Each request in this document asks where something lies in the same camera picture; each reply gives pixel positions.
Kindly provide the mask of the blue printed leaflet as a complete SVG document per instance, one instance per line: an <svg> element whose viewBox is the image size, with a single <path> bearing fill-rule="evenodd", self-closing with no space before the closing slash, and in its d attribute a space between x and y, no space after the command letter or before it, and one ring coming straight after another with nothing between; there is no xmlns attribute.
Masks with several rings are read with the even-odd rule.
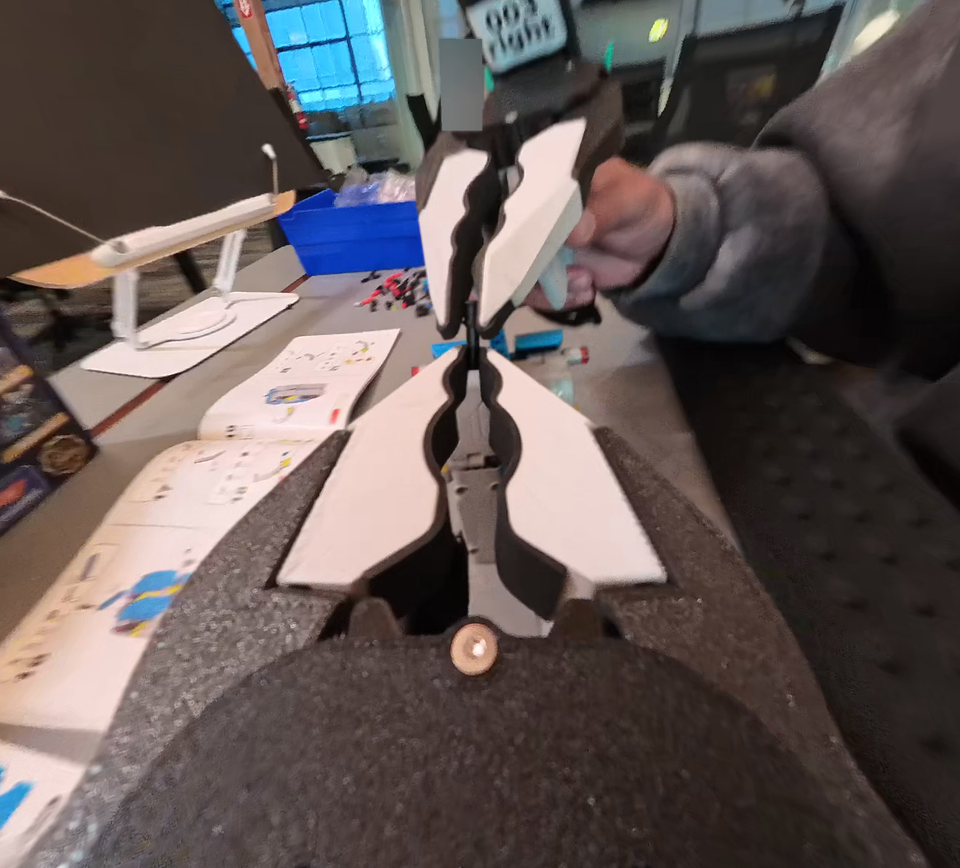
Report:
<svg viewBox="0 0 960 868"><path fill-rule="evenodd" d="M13 844L42 814L54 810L76 788L84 771L75 761L2 741L2 843Z"/></svg>

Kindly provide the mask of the pile of small brick parts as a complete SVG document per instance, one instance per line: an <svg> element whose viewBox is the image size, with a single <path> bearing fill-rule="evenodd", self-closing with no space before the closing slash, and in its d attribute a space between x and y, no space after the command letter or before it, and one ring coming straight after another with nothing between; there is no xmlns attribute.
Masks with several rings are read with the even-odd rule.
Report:
<svg viewBox="0 0 960 868"><path fill-rule="evenodd" d="M359 310L410 310L420 318L430 315L433 310L433 299L424 267L391 273L370 271L362 276L361 285L366 287L354 301L354 307Z"/></svg>

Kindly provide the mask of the person's right hand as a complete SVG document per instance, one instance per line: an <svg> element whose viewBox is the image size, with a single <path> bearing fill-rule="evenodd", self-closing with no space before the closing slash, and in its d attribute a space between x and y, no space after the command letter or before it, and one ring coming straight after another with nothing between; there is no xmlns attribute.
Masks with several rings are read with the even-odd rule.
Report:
<svg viewBox="0 0 960 868"><path fill-rule="evenodd" d="M598 293L637 284L666 250L675 224L666 184L619 156L596 168L578 224L566 240L562 310L589 306Z"/></svg>

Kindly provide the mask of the grey desk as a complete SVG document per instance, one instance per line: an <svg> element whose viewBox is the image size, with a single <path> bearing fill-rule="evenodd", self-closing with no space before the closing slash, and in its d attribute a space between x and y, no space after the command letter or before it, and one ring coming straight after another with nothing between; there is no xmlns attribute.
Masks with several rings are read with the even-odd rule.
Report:
<svg viewBox="0 0 960 868"><path fill-rule="evenodd" d="M79 420L98 437L100 455L77 483L53 495L2 538L2 637L41 598L81 548L121 491L151 457L192 439L203 412L228 389L260 370L293 337L359 330L400 329L380 373L354 410L360 414L405 382L414 366L431 360L438 341L433 322L414 309L371 312L354 303L377 285L361 273L306 275L285 247L243 269L244 291L291 291L298 302L186 373L168 380L97 373L80 361L98 346L92 335L69 347L53 375L54 387ZM615 430L721 527L726 515L716 499L668 370L652 336L622 319L606 301L598 325L568 328L563 346L584 346L589 360L567 370L578 410Z"/></svg>

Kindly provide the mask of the dark robot kit box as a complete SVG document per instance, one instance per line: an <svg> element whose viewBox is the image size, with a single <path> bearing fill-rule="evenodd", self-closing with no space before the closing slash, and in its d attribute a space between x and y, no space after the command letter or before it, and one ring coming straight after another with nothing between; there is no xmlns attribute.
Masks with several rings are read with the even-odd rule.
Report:
<svg viewBox="0 0 960 868"><path fill-rule="evenodd" d="M98 452L6 319L1 320L1 533L34 512Z"/></svg>

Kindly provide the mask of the white adjustable stand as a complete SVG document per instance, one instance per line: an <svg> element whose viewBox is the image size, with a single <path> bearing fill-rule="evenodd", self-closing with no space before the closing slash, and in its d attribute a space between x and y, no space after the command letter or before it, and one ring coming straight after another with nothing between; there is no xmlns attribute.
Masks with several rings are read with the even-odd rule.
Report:
<svg viewBox="0 0 960 868"><path fill-rule="evenodd" d="M266 142L260 150L270 165L268 192L174 224L148 226L109 240L7 191L1 192L3 202L38 214L93 243L87 251L15 274L15 281L50 291L111 282L113 341L81 361L82 369L153 380L172 377L212 358L299 300L293 293L251 293L234 288L247 231L285 214L295 200L293 192L280 190L279 157L274 146ZM141 269L218 239L222 246L217 270L206 296L163 320L139 325Z"/></svg>

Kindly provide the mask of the open instruction booklet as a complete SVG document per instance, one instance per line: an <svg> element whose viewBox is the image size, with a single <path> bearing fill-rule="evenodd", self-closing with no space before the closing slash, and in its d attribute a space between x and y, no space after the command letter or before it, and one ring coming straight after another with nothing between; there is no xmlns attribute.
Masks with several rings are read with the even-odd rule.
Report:
<svg viewBox="0 0 960 868"><path fill-rule="evenodd" d="M102 733L221 539L338 430L397 328L300 336L145 466L2 646L3 725Z"/></svg>

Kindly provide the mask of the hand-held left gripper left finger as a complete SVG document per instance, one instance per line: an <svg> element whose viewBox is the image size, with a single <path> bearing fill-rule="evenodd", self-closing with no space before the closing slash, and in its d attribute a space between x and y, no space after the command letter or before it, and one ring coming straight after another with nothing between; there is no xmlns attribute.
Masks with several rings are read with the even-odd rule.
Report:
<svg viewBox="0 0 960 868"><path fill-rule="evenodd" d="M357 418L277 584L348 592L427 547L448 517L443 467L461 402L452 348Z"/></svg>

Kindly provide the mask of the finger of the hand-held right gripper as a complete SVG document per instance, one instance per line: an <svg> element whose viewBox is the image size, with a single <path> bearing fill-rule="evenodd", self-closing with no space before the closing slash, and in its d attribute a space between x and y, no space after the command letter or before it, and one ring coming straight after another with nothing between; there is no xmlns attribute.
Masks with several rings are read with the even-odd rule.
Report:
<svg viewBox="0 0 960 868"><path fill-rule="evenodd" d="M492 206L488 152L433 154L415 175L418 230L438 333L454 337L474 290L474 262Z"/></svg>
<svg viewBox="0 0 960 868"><path fill-rule="evenodd" d="M501 219L481 260L477 327L491 339L504 317L540 286L552 310L569 295L566 249L584 203L574 166L585 118L554 124L526 141L518 153L521 178L501 209Z"/></svg>

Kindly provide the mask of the person's right forearm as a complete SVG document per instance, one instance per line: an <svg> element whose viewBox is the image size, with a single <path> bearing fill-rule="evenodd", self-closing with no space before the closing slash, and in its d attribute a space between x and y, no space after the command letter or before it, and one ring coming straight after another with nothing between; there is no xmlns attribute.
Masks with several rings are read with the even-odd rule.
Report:
<svg viewBox="0 0 960 868"><path fill-rule="evenodd" d="M959 0L903 22L782 108L750 145L652 165L676 205L664 253L609 296L704 342L794 338L937 380L959 352Z"/></svg>

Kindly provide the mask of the dark dotted cloth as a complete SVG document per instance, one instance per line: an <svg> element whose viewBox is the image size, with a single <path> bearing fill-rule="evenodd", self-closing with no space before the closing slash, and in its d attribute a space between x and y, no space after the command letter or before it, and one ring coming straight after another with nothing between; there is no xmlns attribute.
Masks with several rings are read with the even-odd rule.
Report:
<svg viewBox="0 0 960 868"><path fill-rule="evenodd" d="M787 347L657 337L748 558L863 768L958 835L958 514Z"/></svg>

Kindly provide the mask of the blue storage bin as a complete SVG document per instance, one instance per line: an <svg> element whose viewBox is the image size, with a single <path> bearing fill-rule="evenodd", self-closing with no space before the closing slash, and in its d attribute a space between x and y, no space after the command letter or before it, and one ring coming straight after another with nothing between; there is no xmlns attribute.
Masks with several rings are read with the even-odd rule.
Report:
<svg viewBox="0 0 960 868"><path fill-rule="evenodd" d="M339 206L324 190L277 221L309 277L420 269L425 255L415 202Z"/></svg>

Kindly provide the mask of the large paned window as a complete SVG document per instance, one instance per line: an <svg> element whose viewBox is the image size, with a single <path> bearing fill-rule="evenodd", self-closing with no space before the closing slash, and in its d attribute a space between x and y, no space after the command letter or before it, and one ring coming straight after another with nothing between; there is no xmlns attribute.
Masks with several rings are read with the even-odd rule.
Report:
<svg viewBox="0 0 960 868"><path fill-rule="evenodd" d="M306 112L397 94L381 0L261 0L283 77Z"/></svg>

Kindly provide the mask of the blue brick toy car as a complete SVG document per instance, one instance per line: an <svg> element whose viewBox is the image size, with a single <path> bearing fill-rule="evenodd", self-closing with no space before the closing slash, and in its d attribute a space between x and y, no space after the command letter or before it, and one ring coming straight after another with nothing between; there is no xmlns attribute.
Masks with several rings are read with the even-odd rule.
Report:
<svg viewBox="0 0 960 868"><path fill-rule="evenodd" d="M508 335L502 332L488 347L523 368L537 383L574 406L573 371L590 361L589 349L568 344L559 326ZM444 467L451 484L451 526L475 566L496 563L498 490L501 463L489 441L490 412L483 400L478 371L466 380L457 411L459 441Z"/></svg>

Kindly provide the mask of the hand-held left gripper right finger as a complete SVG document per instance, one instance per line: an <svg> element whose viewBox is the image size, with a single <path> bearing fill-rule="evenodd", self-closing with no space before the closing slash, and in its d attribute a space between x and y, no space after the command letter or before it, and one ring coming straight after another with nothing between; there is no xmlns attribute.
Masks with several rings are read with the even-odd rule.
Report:
<svg viewBox="0 0 960 868"><path fill-rule="evenodd" d="M501 468L494 558L517 601L552 622L568 598L667 583L588 418L494 351L486 409Z"/></svg>

